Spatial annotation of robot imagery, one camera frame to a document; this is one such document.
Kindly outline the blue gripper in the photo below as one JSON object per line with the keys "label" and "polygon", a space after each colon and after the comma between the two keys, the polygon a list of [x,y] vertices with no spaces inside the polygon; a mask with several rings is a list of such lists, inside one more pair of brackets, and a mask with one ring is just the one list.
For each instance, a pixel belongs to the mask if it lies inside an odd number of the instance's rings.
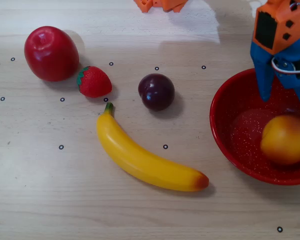
{"label": "blue gripper", "polygon": [[275,75],[285,89],[294,90],[300,102],[300,39],[274,55],[252,41],[250,55],[254,64],[268,65],[255,67],[259,94],[264,102],[271,97]]}

